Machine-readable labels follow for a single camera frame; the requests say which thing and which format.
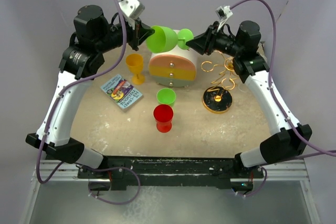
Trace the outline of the green goblet front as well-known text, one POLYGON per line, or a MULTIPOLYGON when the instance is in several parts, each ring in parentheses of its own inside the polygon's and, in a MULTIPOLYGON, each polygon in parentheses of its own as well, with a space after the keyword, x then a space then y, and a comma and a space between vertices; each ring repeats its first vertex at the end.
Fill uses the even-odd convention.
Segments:
POLYGON ((182 50, 188 50, 186 43, 194 39, 191 30, 184 28, 178 32, 164 26, 152 26, 154 34, 146 39, 146 46, 152 53, 167 52, 178 46, 182 50))

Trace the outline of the gold wine glass rack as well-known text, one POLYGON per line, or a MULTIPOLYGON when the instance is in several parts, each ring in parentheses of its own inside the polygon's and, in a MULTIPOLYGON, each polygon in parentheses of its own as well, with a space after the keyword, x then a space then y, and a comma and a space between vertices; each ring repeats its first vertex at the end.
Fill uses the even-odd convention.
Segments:
POLYGON ((227 112, 233 104, 233 97, 230 91, 236 88, 236 74, 233 66, 233 57, 225 56, 224 53, 216 50, 223 58, 222 63, 214 64, 212 61, 203 61, 201 70, 203 72, 214 72, 215 68, 222 68, 218 78, 211 81, 211 86, 207 88, 202 95, 202 104, 206 110, 214 114, 223 114, 227 112))

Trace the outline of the clear ribbed flute glass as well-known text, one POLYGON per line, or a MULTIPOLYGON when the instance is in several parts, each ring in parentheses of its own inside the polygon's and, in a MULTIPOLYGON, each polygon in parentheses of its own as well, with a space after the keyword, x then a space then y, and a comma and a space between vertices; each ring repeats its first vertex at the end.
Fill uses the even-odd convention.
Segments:
POLYGON ((248 93, 249 92, 249 88, 244 83, 240 83, 238 85, 238 89, 242 93, 248 93))

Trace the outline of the red plastic goblet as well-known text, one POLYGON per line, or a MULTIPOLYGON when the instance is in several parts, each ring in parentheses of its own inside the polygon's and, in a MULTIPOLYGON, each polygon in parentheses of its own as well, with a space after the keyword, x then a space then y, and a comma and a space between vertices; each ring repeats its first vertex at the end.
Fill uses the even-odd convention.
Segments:
POLYGON ((172 128, 174 116, 173 109, 166 104, 160 104, 155 107, 153 116, 156 121, 156 128, 161 133, 167 133, 172 128))

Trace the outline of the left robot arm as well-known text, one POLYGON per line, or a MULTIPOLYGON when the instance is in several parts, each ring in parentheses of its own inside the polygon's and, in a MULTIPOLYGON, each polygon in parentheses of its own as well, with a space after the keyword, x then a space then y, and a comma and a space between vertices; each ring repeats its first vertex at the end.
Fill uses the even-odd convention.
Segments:
POLYGON ((108 172, 104 156, 70 137, 79 104, 92 84, 85 78, 96 78, 98 69, 104 64, 103 53, 118 47, 124 49, 124 42, 137 50, 154 33, 139 19, 144 11, 142 4, 121 4, 120 8, 126 31, 122 30, 121 24, 108 22, 97 5, 78 10, 73 21, 75 32, 62 54, 57 87, 47 115, 37 132, 26 136, 27 144, 41 148, 59 161, 89 166, 90 173, 96 178, 102 178, 108 172))

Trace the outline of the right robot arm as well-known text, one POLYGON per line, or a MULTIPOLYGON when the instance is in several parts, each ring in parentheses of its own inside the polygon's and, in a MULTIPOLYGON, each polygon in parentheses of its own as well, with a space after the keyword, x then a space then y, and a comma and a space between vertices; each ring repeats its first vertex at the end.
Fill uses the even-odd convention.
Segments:
POLYGON ((217 50, 233 57, 233 68, 242 83, 257 99, 268 122, 271 136, 256 148, 235 156, 234 173, 246 177, 252 167, 274 164, 299 156, 309 141, 312 129, 302 125, 286 106, 272 78, 265 59, 258 53, 261 39, 257 23, 246 20, 240 23, 235 36, 217 31, 218 22, 208 26, 206 32, 186 42, 200 55, 210 55, 217 50))

